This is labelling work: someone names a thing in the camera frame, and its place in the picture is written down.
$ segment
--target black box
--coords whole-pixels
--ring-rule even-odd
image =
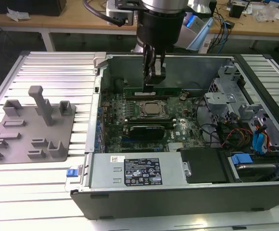
[[[216,4],[217,4],[217,1],[216,1],[216,0],[210,0],[209,8],[210,8],[210,10],[211,10],[211,17],[212,17],[213,14],[215,13]]]
[[[67,0],[0,0],[0,13],[7,13],[7,8],[9,8],[29,14],[59,16],[66,2]]]
[[[229,16],[232,18],[240,18],[245,6],[232,5],[229,11]]]

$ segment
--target circuit board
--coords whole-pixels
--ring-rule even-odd
[[[195,98],[187,98],[182,101],[179,96],[171,96],[167,100],[161,101],[144,101],[142,99],[136,101],[127,100],[122,94],[103,95],[105,151],[107,153],[175,152],[178,148],[205,146],[203,136],[192,117],[192,112],[195,111],[196,107],[194,101]],[[144,114],[144,110],[140,109],[145,103],[149,106],[146,107],[148,114]],[[162,111],[159,118],[171,118],[174,121],[173,127],[166,128],[163,137],[158,140],[145,141],[130,138],[129,134],[126,133],[128,129],[126,121],[138,118],[141,113],[143,117],[149,116],[149,112],[156,113],[150,105],[152,103]]]

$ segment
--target power supply label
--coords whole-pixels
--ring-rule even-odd
[[[125,185],[161,185],[162,175],[159,158],[125,159]]]

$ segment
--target black connector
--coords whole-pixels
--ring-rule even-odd
[[[231,113],[229,114],[229,117],[232,118],[233,120],[239,119],[239,116],[238,116],[236,113],[234,113],[234,112],[231,112]]]
[[[226,24],[227,29],[232,29],[235,26],[235,23],[228,21],[228,20],[225,21],[225,24]]]

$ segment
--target blue light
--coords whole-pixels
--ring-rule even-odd
[[[189,27],[189,26],[191,25],[191,23],[194,21],[194,18],[195,18],[195,15],[192,14],[191,17],[190,17],[190,19],[189,19],[189,22],[188,22],[188,24],[187,24],[187,27]]]

